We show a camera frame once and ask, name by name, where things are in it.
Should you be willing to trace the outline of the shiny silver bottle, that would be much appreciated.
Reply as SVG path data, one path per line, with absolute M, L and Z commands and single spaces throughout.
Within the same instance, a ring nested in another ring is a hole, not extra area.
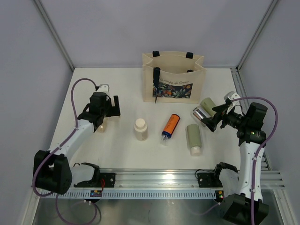
M 193 109 L 192 116 L 203 127 L 206 127 L 206 125 L 201 121 L 201 119 L 205 119 L 205 118 L 209 118 L 210 117 L 210 115 L 200 105 Z

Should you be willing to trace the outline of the sage green bottle white cap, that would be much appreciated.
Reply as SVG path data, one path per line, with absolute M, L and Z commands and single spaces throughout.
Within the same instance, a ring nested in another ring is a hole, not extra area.
M 197 124 L 190 124 L 186 128 L 187 146 L 191 156 L 200 156 L 202 150 L 202 141 L 200 129 Z

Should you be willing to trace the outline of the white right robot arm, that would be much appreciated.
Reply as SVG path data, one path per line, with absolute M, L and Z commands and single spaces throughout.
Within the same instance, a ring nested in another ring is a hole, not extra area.
M 229 104 L 213 107 L 215 114 L 202 119 L 214 132 L 229 125 L 237 129 L 240 148 L 240 169 L 226 163 L 215 167 L 212 180 L 223 186 L 224 198 L 220 204 L 220 216 L 236 225 L 258 225 L 268 215 L 269 207 L 263 203 L 261 193 L 261 162 L 266 133 L 261 130 L 268 108 L 260 103 L 251 103 L 245 115 L 237 114 Z

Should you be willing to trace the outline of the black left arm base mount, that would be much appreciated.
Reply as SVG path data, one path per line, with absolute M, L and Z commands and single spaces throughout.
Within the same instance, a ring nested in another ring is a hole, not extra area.
M 113 188 L 115 186 L 116 173 L 101 172 L 99 175 L 93 176 L 91 180 L 86 180 L 74 184 L 75 188 Z

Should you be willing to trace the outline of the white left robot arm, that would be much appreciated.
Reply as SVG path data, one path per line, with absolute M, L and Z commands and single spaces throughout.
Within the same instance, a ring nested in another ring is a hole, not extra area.
M 75 175 L 69 165 L 70 159 L 96 130 L 104 118 L 119 117 L 119 97 L 110 97 L 105 92 L 96 91 L 81 114 L 75 118 L 75 127 L 64 141 L 50 150 L 39 150 L 34 156 L 32 188 L 39 197 L 53 193 L 63 195 L 71 185 Z

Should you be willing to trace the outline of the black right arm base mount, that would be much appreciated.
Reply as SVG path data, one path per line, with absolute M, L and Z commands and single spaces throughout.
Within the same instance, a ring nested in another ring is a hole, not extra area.
M 214 171 L 198 169 L 195 177 L 200 188 L 222 188 L 221 181 L 216 177 Z

